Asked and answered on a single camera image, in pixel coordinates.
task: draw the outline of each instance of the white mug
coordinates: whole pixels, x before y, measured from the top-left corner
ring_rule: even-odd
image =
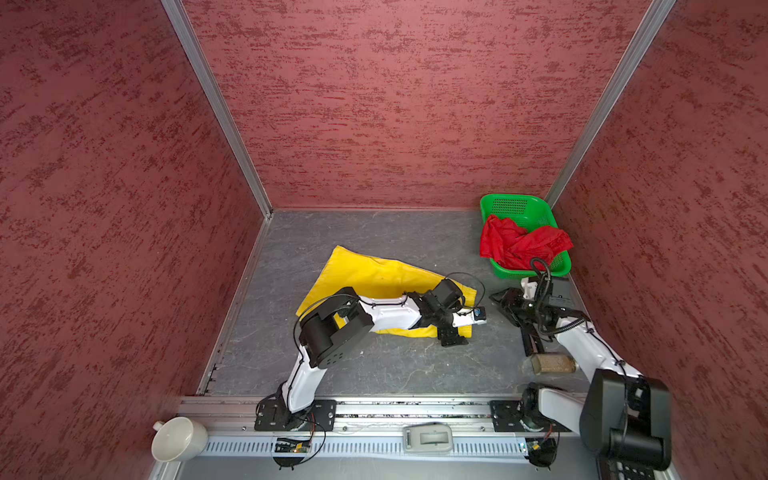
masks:
[[[152,456],[158,462],[183,462],[199,455],[208,443],[208,432],[187,417],[155,422]]]

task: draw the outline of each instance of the gray plastic object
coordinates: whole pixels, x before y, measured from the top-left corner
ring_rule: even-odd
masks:
[[[414,425],[402,430],[406,453],[440,455],[453,450],[451,427],[442,423]]]

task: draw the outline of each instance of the green plastic basket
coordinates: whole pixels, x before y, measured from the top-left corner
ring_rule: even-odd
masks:
[[[539,197],[533,195],[489,194],[480,199],[480,212],[483,225],[489,215],[499,218],[511,218],[520,227],[527,228],[529,232],[544,225],[557,227],[552,210]],[[533,270],[507,270],[491,259],[491,265],[496,276],[500,278],[525,278],[535,276]],[[552,264],[553,276],[566,276],[571,271],[571,258],[568,252],[557,255]]]

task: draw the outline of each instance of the red wall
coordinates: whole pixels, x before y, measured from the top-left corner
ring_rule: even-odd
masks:
[[[768,3],[678,0],[555,211],[685,478],[768,477],[767,51]]]
[[[649,1],[188,0],[277,207],[544,196]]]
[[[0,477],[143,479],[260,214],[159,1],[0,35]]]

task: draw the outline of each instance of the red fabric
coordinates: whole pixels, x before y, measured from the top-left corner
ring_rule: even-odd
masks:
[[[528,233],[511,218],[491,215],[480,236],[480,257],[492,258],[508,270],[530,270],[532,258],[549,264],[558,253],[573,246],[568,234],[559,228],[539,227]]]

